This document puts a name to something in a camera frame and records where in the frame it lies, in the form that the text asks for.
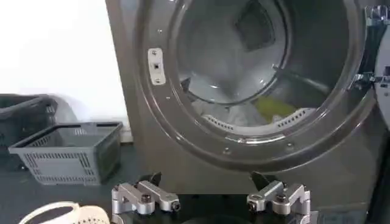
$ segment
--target plastic basket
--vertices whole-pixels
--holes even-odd
[[[55,123],[57,103],[48,96],[0,94],[0,169],[15,170],[23,163],[8,147]]]
[[[122,123],[58,124],[9,147],[41,184],[99,185],[119,164]]]

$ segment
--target screw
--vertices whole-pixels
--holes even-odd
[[[178,202],[178,201],[172,202],[172,210],[173,210],[174,212],[179,211],[180,208],[181,208],[180,202]]]
[[[257,206],[255,203],[250,201],[248,202],[248,209],[250,212],[256,212]]]
[[[223,154],[230,155],[232,152],[229,150],[229,148],[225,148]]]
[[[152,201],[152,197],[149,194],[143,194],[141,196],[142,203],[150,203]]]
[[[285,194],[278,194],[278,195],[276,195],[276,199],[279,202],[284,202],[286,200],[286,195]]]

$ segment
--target white object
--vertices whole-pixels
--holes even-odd
[[[209,123],[224,131],[236,135],[259,136],[259,135],[268,135],[271,133],[276,133],[278,131],[283,131],[289,127],[292,127],[298,122],[304,120],[307,116],[309,116],[311,113],[313,113],[316,110],[317,110],[316,108],[301,108],[295,111],[295,113],[291,114],[290,116],[280,121],[273,122],[267,125],[257,126],[257,127],[246,127],[246,126],[228,124],[208,114],[203,115],[203,117],[207,121],[209,121]]]
[[[149,61],[149,73],[151,75],[152,84],[155,86],[164,85],[166,83],[163,51],[160,48],[150,48],[147,51],[147,59]]]
[[[26,224],[34,217],[47,211],[65,207],[72,208],[72,211],[40,224],[110,224],[108,215],[102,208],[97,206],[80,207],[79,204],[71,201],[60,201],[40,207],[25,216],[19,224]]]
[[[382,76],[385,67],[390,66],[390,29],[387,29],[385,35],[381,41],[379,47],[377,64],[375,67],[375,75]],[[386,88],[380,87],[379,83],[375,84],[375,90],[377,92],[377,100],[379,103],[380,110],[387,126],[390,128],[390,86]]]

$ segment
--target front-load washer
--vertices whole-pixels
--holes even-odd
[[[178,194],[248,194],[255,171],[365,215],[387,137],[379,4],[107,0],[146,170]]]

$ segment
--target stainless steel surface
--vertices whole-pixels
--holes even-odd
[[[148,181],[139,182],[137,189],[151,194],[163,211],[174,212],[180,210],[180,202],[176,194],[167,193]]]
[[[187,9],[177,37],[178,69],[180,80],[191,78],[192,94],[207,102],[232,104],[268,87],[276,73],[272,65],[282,64],[288,53],[287,30],[274,1],[197,0],[184,1],[183,6]],[[264,17],[269,17],[270,27]],[[240,30],[242,23],[246,26]],[[248,50],[249,40],[240,38],[242,32],[274,33],[274,40]]]
[[[259,192],[249,194],[247,196],[248,205],[254,205],[252,211],[260,212],[266,209],[266,203],[283,192],[283,183],[280,181],[273,181]]]
[[[177,194],[249,194],[255,187],[248,173],[256,170],[308,186],[314,210],[357,208],[365,215],[386,126],[372,90],[347,88],[364,52],[361,12],[376,1],[284,2],[293,44],[281,68],[332,91],[324,96],[304,83],[278,80],[269,89],[272,97],[318,109],[284,130],[285,138],[251,145],[230,140],[247,136],[204,121],[182,92],[177,38],[193,2],[107,0],[135,147],[148,171],[162,172],[161,187]],[[165,53],[162,86],[152,86],[147,73],[146,53],[153,47]]]
[[[128,183],[119,184],[114,187],[113,191],[113,214],[137,211],[141,215],[149,215],[155,210],[155,200],[147,193],[139,191]]]

